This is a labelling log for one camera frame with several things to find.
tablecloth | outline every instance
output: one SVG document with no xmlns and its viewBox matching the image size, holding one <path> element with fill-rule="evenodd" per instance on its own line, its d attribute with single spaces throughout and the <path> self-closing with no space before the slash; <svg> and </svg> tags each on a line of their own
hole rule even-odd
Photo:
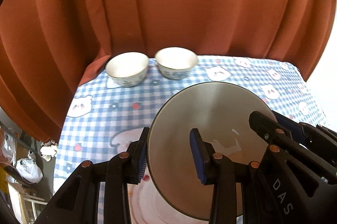
<svg viewBox="0 0 337 224">
<path fill-rule="evenodd" d="M 191 74 L 175 81 L 163 77 L 154 59 L 146 79 L 134 87 L 112 82 L 106 71 L 78 87 L 62 129 L 54 172 L 57 190 L 84 160 L 110 160 L 137 140 L 150 126 L 161 106 L 180 90 L 205 81 L 242 86 L 259 96 L 270 109 L 312 125 L 327 126 L 298 69 L 270 59 L 199 56 Z M 98 222 L 103 220 L 104 184 L 101 185 Z"/>
</svg>

ceramic bowl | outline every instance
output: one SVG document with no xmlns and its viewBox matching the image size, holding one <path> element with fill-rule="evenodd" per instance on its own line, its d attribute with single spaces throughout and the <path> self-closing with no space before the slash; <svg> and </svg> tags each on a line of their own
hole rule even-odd
<svg viewBox="0 0 337 224">
<path fill-rule="evenodd" d="M 158 69 L 163 76 L 174 80 L 187 77 L 192 68 L 198 64 L 198 57 L 190 50 L 170 47 L 156 53 Z"/>
<path fill-rule="evenodd" d="M 148 66 L 149 58 L 145 54 L 129 52 L 112 58 L 106 65 L 106 71 L 114 83 L 131 87 L 145 79 Z"/>
<path fill-rule="evenodd" d="M 192 128 L 234 162 L 261 161 L 267 143 L 249 126 L 253 111 L 276 121 L 258 96 L 226 82 L 190 86 L 161 107 L 149 131 L 147 163 L 154 185 L 171 206 L 193 218 L 210 217 L 213 185 L 202 185 L 197 177 L 189 144 Z M 237 215 L 242 215 L 239 184 Z"/>
</svg>

orange curtain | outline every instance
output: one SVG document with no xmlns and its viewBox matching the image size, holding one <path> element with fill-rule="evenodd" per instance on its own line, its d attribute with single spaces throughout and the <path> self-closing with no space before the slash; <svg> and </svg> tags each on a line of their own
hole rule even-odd
<svg viewBox="0 0 337 224">
<path fill-rule="evenodd" d="M 4 0 L 0 105 L 35 138 L 58 140 L 78 84 L 111 55 L 198 54 L 288 61 L 306 80 L 328 40 L 336 0 Z"/>
</svg>

white plastic bag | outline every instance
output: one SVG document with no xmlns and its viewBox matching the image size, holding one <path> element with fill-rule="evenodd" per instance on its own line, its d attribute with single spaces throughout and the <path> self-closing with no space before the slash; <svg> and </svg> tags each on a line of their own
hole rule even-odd
<svg viewBox="0 0 337 224">
<path fill-rule="evenodd" d="M 31 183 L 38 183 L 43 178 L 41 169 L 35 160 L 35 154 L 29 153 L 28 158 L 19 159 L 16 164 L 16 170 L 19 174 Z"/>
<path fill-rule="evenodd" d="M 14 139 L 5 133 L 5 139 L 2 144 L 2 154 L 8 159 L 8 161 L 15 166 L 16 162 L 16 148 Z"/>
</svg>

curtain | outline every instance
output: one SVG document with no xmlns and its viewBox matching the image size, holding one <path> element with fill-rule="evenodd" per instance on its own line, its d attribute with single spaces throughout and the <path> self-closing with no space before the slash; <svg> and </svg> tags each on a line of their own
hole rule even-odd
<svg viewBox="0 0 337 224">
<path fill-rule="evenodd" d="M 72 97 L 114 55 L 164 47 L 288 61 L 306 80 L 335 0 L 4 0 L 0 105 L 36 139 L 58 141 Z"/>
</svg>

